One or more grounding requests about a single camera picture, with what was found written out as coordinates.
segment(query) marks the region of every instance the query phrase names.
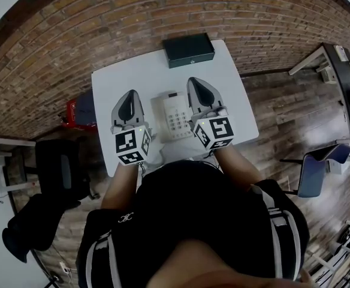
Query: forearm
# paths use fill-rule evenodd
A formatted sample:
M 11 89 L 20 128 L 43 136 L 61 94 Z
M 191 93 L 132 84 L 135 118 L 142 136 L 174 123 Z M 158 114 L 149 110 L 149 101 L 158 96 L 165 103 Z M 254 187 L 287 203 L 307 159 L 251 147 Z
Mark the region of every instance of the forearm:
M 101 209 L 126 209 L 135 196 L 138 166 L 118 164 L 111 184 L 103 197 Z
M 238 187 L 248 190 L 251 184 L 263 180 L 259 170 L 233 147 L 233 145 L 219 148 L 215 157 L 225 175 Z

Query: gray wood floor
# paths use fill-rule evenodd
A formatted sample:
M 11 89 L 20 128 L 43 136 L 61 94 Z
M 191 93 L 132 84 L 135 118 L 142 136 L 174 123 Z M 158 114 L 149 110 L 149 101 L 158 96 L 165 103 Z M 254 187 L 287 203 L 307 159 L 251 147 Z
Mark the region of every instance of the gray wood floor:
M 265 178 L 279 181 L 283 189 L 297 188 L 300 166 L 280 163 L 279 159 L 301 158 L 307 151 L 332 144 L 336 139 L 349 137 L 343 109 L 338 103 L 340 94 L 337 86 L 324 84 L 315 72 L 304 70 L 294 76 L 287 73 L 265 74 L 243 78 L 243 83 L 260 135 L 237 148 L 260 169 Z M 46 139 L 75 138 L 82 135 L 82 131 L 65 130 Z M 92 187 L 104 194 L 110 178 L 102 165 L 97 135 L 87 136 L 87 140 L 82 143 L 81 159 L 92 167 L 89 169 Z M 26 162 L 31 164 L 32 153 L 27 154 L 29 156 L 26 157 Z M 29 197 L 37 192 L 38 188 L 15 192 L 17 208 L 21 209 Z M 350 168 L 343 175 L 328 174 L 319 197 L 292 197 L 292 200 L 307 218 L 310 244 L 304 266 L 312 270 L 315 267 L 312 253 L 324 257 L 329 255 L 326 247 L 328 240 L 335 238 L 345 220 L 350 219 Z M 54 247 L 38 253 L 47 269 L 61 274 L 65 280 L 61 287 L 77 287 L 76 272 L 73 271 L 74 282 L 68 284 L 68 277 L 62 273 L 59 262 L 64 260 L 70 268 L 75 269 L 76 253 L 87 214 L 99 208 L 100 203 L 100 200 L 85 199 L 80 207 L 67 211 L 59 223 Z

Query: person's right arm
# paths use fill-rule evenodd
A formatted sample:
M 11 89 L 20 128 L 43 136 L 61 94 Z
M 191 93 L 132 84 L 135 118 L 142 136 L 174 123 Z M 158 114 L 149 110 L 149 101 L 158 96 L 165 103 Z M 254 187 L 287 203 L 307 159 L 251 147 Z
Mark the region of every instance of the person's right arm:
M 259 170 L 242 156 L 233 145 L 219 148 L 214 154 L 224 174 L 239 188 L 248 191 L 251 184 L 263 180 Z

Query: blue chair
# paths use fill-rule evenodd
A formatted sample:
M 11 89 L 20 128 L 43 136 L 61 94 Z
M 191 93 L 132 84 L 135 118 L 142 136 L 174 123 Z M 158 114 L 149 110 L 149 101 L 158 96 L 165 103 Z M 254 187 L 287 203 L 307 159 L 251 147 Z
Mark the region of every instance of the blue chair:
M 298 190 L 283 192 L 305 198 L 319 196 L 324 180 L 326 160 L 332 159 L 343 164 L 347 160 L 349 153 L 350 146 L 336 144 L 308 152 L 304 155 L 303 160 L 280 160 L 280 162 L 301 165 Z

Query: black t-shirt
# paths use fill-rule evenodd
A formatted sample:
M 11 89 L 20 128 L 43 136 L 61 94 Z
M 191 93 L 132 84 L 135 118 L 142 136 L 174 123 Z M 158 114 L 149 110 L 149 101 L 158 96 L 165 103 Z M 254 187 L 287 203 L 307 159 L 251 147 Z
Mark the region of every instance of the black t-shirt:
M 309 241 L 303 214 L 276 181 L 264 180 L 257 185 L 274 199 L 277 207 L 294 216 L 302 265 Z M 176 245 L 186 239 L 205 242 L 239 273 L 274 277 L 270 216 L 261 196 L 243 192 L 208 164 L 196 161 L 168 164 L 143 178 L 131 210 L 90 212 L 77 257 L 81 288 L 87 287 L 88 250 L 110 230 L 123 287 L 145 287 Z M 285 278 L 292 278 L 295 268 L 294 262 L 284 259 L 294 251 L 292 233 L 286 234 L 289 233 L 290 238 L 280 242 Z M 107 248 L 94 251 L 92 285 L 112 287 Z

